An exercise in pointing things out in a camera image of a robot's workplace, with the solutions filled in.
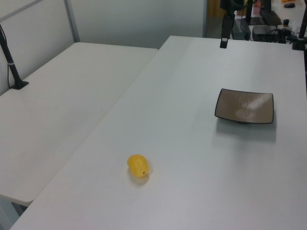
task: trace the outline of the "brown ceramic plate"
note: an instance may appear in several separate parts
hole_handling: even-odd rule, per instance
[[[221,89],[214,115],[240,123],[271,124],[274,119],[273,94]]]

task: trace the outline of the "desk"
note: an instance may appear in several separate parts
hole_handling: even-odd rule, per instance
[[[282,23],[284,19],[289,19],[289,25],[292,27],[292,30],[298,33],[302,25],[306,4],[304,0],[295,0],[294,8],[283,7],[287,3],[283,3],[280,0],[272,1],[272,10],[275,11]]]
[[[28,206],[157,50],[76,43],[0,97],[0,197]]]
[[[219,44],[170,37],[12,230],[304,229],[303,52]],[[221,88],[272,92],[274,123],[217,119]],[[130,176],[136,153],[148,181]]]

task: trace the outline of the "black electronic device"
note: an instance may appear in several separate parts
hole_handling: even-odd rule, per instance
[[[293,3],[293,2],[287,3],[287,4],[283,5],[283,7],[285,7],[285,8],[294,8],[295,7],[295,3]]]
[[[255,42],[278,42],[278,33],[273,25],[255,25],[252,34]]]
[[[282,21],[278,17],[278,15],[272,11],[272,3],[271,0],[261,0],[261,10],[260,14],[263,17],[264,21],[267,25],[278,26],[282,24]]]

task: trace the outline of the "lemon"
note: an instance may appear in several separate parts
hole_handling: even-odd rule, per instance
[[[147,160],[142,155],[132,155],[128,158],[127,164],[130,172],[136,177],[142,177],[149,173]]]

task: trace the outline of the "mouse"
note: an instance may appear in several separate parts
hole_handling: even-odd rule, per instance
[[[130,172],[136,177],[142,177],[149,173],[149,166],[144,156],[135,154],[128,158],[127,164]]]
[[[287,3],[287,4],[283,5],[283,7],[285,7],[285,8],[293,8],[293,7],[295,7],[295,3],[293,3],[293,2]]]

